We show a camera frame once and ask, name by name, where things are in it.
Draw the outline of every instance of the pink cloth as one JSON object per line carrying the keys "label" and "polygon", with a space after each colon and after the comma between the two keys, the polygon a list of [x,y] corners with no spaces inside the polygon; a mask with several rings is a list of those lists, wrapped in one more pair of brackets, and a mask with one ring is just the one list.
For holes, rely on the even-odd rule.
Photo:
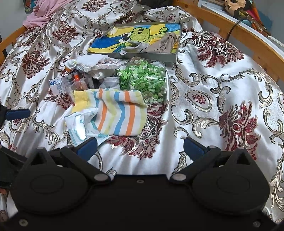
{"label": "pink cloth", "polygon": [[62,6],[71,2],[72,0],[38,0],[33,12],[27,16],[23,22],[26,28],[40,26],[43,28],[44,24],[50,21],[51,16]]}

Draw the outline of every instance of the striped fabric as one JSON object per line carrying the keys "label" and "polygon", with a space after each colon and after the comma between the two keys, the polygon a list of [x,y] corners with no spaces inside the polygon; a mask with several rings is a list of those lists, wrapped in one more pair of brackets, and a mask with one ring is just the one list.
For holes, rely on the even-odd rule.
{"label": "striped fabric", "polygon": [[96,107],[97,115],[91,128],[106,135],[139,135],[146,123],[147,106],[139,91],[117,89],[90,89],[75,91],[73,112]]}

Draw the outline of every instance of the beige cloth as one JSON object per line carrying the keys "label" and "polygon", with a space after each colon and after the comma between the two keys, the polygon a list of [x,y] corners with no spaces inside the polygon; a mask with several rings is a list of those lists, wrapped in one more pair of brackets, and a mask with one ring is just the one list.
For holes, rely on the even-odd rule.
{"label": "beige cloth", "polygon": [[177,42],[177,36],[175,33],[166,32],[166,34],[157,42],[143,49],[143,53],[171,53],[174,44]]}

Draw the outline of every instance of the bedspread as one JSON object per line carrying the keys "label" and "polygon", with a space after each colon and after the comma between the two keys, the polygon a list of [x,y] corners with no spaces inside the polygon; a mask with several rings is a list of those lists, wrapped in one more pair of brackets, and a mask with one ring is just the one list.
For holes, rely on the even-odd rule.
{"label": "bedspread", "polygon": [[[38,146],[51,150],[70,144],[63,117],[71,113],[71,101],[66,94],[53,96],[49,80],[65,75],[65,61],[85,55],[92,38],[111,25],[140,21],[184,23],[177,62],[166,64],[167,101],[148,106],[139,136],[111,136],[89,163],[112,175],[170,176],[192,162],[183,151],[185,137],[228,151],[243,146],[270,184],[266,208],[279,222],[284,217],[284,94],[250,57],[204,32],[177,6],[148,10],[133,0],[75,0],[44,28],[27,29],[1,67],[0,96],[12,109],[29,108],[31,116],[5,122],[2,145],[28,157]],[[1,195],[1,220],[6,209]]]}

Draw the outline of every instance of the wet wipes package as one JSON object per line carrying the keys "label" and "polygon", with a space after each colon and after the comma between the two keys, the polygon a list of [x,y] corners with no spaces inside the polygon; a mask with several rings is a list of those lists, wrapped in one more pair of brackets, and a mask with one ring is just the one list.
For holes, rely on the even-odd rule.
{"label": "wet wipes package", "polygon": [[97,108],[84,109],[80,112],[74,112],[64,117],[68,128],[72,144],[76,147],[90,137],[95,137],[98,146],[103,143],[109,136],[101,134],[98,130],[93,129],[90,133],[86,128],[94,124],[94,116],[98,113]]}

